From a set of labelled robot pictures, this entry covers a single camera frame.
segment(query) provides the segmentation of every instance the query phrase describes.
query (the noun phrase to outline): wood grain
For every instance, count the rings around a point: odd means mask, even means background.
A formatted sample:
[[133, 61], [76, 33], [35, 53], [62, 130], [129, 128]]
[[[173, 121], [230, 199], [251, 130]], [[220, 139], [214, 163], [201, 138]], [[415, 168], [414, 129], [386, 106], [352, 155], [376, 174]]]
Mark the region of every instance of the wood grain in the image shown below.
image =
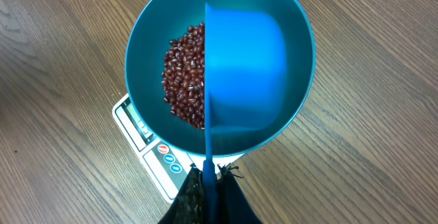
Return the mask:
[[[0, 0], [0, 223], [156, 223], [112, 120], [148, 0]], [[317, 65], [294, 122], [236, 164], [264, 223], [438, 223], [438, 0], [299, 0]]]

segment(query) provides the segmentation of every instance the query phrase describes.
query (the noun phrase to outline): adzuki bean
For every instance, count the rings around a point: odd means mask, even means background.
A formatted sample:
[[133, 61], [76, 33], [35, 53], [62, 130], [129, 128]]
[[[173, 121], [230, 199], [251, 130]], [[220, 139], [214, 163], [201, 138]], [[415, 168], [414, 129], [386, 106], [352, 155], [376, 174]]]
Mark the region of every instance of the adzuki bean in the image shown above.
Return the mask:
[[162, 72], [163, 101], [169, 103], [170, 113], [200, 129], [204, 129], [204, 31], [200, 22], [169, 40]]

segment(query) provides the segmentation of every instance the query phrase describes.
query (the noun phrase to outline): scale display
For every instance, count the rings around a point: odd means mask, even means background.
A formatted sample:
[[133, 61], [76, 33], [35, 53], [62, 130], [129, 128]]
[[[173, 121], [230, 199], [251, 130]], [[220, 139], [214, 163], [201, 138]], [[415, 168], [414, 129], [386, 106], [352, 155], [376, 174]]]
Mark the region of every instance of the scale display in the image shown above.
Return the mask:
[[[144, 125], [128, 94], [114, 106], [112, 115], [164, 199], [172, 203], [191, 169], [190, 165], [195, 163], [196, 167], [202, 170], [205, 158], [187, 154], [163, 143]], [[214, 158], [213, 162], [223, 166], [234, 162], [242, 155]]]

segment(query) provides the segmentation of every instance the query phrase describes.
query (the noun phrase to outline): blue plastic scoop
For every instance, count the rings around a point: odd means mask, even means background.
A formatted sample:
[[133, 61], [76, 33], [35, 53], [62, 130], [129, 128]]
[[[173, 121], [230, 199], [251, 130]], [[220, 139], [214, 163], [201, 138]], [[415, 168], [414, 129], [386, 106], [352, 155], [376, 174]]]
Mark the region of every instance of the blue plastic scoop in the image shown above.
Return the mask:
[[216, 207], [211, 135], [261, 130], [284, 100], [285, 44], [276, 21], [263, 12], [205, 4], [205, 155], [207, 216]]

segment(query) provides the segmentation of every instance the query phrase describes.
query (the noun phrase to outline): digital scale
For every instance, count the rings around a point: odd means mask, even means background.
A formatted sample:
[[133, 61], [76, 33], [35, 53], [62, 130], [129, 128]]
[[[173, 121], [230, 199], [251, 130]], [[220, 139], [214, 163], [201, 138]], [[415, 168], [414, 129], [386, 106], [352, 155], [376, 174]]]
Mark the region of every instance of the digital scale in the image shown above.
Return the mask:
[[[162, 142], [141, 121], [128, 94], [113, 107], [112, 116], [164, 199], [172, 203], [191, 169], [190, 165], [195, 163], [202, 170], [205, 157], [188, 154]], [[213, 163], [224, 166], [242, 155], [213, 158]]]

